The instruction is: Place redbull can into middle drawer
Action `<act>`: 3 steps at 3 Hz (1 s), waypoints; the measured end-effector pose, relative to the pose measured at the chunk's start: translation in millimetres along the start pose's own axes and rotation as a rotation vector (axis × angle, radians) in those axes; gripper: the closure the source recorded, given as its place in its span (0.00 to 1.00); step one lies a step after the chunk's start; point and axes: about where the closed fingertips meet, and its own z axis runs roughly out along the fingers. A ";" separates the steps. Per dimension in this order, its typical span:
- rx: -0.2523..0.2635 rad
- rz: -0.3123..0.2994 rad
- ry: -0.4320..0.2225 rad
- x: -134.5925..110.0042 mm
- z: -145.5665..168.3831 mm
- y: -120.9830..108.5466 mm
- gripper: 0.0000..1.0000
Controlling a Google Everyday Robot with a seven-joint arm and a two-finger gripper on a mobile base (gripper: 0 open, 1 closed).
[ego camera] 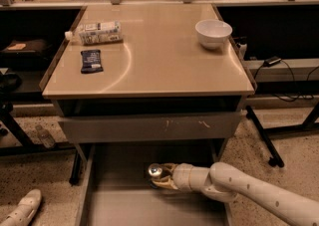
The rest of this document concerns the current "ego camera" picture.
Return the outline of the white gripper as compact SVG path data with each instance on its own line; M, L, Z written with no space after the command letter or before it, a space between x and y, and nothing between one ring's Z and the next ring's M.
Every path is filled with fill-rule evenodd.
M153 178L152 183L160 188L190 192L189 176L192 170L191 164L163 163L161 166L164 178Z

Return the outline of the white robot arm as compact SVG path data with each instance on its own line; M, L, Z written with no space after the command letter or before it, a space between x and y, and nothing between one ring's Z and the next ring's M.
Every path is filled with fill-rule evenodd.
M319 226L318 201L254 178L224 162L211 167L154 163L148 172L157 187L200 192L224 203L241 194L291 226Z

